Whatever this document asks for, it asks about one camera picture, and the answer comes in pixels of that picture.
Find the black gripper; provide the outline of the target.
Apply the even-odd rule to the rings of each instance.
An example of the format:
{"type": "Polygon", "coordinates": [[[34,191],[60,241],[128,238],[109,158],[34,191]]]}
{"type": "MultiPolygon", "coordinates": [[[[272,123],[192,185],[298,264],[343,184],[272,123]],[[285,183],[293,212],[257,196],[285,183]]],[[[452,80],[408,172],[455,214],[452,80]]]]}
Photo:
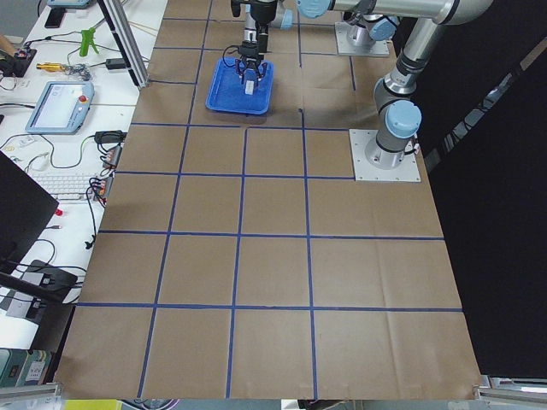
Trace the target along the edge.
{"type": "Polygon", "coordinates": [[[277,1],[276,0],[252,0],[250,2],[250,13],[252,18],[258,24],[271,23],[277,14],[277,1]]]}
{"type": "Polygon", "coordinates": [[[257,88],[260,82],[265,78],[268,63],[261,61],[261,55],[268,52],[268,24],[257,24],[257,42],[244,40],[238,47],[240,59],[234,60],[235,71],[240,79],[240,83],[244,83],[244,73],[246,68],[254,68],[256,75],[254,84],[257,88]]]}

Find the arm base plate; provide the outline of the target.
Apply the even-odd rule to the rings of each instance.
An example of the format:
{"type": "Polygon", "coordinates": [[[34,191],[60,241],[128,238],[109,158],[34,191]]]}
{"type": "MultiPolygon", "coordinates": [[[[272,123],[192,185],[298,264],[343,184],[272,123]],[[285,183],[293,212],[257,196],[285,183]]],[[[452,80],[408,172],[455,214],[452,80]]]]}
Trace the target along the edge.
{"type": "Polygon", "coordinates": [[[377,130],[349,130],[355,181],[420,183],[412,142],[401,152],[387,152],[377,145],[377,133],[377,130]]]}
{"type": "Polygon", "coordinates": [[[351,26],[345,22],[337,22],[334,27],[339,56],[389,56],[387,41],[371,39],[366,28],[351,26]]]}

